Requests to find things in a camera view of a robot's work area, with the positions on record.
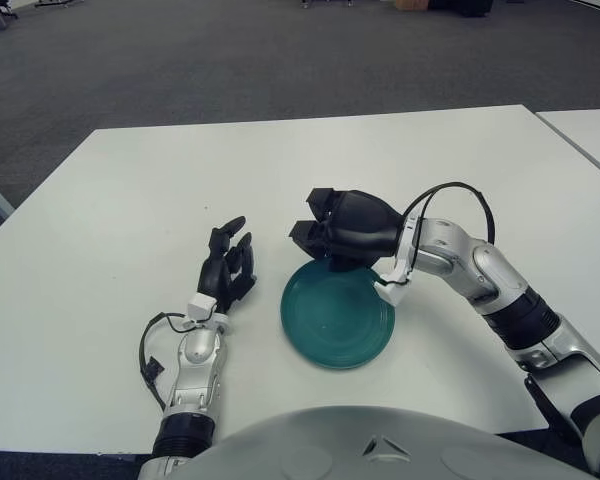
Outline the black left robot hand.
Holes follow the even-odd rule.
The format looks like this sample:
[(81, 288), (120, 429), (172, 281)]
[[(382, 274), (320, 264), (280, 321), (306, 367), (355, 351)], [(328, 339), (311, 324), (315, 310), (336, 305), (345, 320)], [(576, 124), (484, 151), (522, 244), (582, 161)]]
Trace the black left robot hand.
[(197, 292), (216, 300), (216, 312), (227, 314), (256, 283), (252, 234), (247, 232), (236, 245), (231, 239), (244, 227), (245, 216), (214, 227), (209, 238), (209, 255), (204, 260)]

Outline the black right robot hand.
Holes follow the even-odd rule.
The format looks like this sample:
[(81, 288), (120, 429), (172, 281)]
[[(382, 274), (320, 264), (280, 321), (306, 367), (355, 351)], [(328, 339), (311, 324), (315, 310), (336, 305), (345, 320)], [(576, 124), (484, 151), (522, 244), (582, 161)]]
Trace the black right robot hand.
[(370, 268), (398, 251), (404, 218), (384, 200), (359, 190), (315, 188), (307, 203), (314, 218), (296, 222), (289, 237), (330, 271)]

